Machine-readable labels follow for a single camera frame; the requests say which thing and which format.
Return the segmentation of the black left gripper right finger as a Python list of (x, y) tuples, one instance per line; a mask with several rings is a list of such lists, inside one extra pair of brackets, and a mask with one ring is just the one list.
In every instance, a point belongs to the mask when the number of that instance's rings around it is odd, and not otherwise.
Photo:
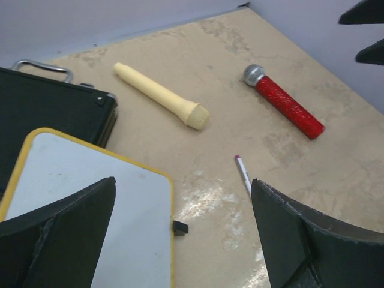
[(251, 200), (271, 287), (383, 287), (383, 234), (254, 179)]

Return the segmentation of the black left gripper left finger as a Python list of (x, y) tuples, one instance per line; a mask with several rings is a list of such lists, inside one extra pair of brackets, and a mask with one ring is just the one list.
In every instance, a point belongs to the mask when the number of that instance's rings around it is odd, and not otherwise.
[(1, 222), (1, 287), (90, 287), (115, 197), (104, 178)]

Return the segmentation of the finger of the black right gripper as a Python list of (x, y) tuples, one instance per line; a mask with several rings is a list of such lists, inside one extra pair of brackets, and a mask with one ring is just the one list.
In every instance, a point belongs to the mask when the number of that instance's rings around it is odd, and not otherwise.
[(367, 48), (359, 51), (355, 57), (358, 63), (383, 65), (384, 64), (384, 40), (380, 40)]
[(383, 24), (383, 0), (364, 0), (340, 16), (341, 25)]

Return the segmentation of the yellow framed whiteboard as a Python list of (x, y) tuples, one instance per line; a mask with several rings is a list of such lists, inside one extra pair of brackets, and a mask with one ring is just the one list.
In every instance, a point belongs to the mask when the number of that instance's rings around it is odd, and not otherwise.
[(1, 286), (173, 287), (173, 215), (165, 173), (36, 129), (1, 200)]

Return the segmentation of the white marker pen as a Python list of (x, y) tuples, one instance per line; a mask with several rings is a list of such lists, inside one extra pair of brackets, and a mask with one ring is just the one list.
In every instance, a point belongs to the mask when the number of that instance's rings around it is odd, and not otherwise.
[(250, 180), (250, 177), (248, 175), (248, 172), (247, 172), (247, 170), (245, 168), (244, 162), (243, 162), (243, 160), (242, 160), (240, 155), (235, 155), (235, 162), (236, 162), (236, 165), (237, 165), (237, 167), (239, 169), (239, 172), (240, 172), (240, 174), (241, 174), (241, 176), (243, 178), (245, 187), (246, 187), (246, 189), (248, 191), (248, 195), (249, 195), (249, 197), (251, 199), (251, 180)]

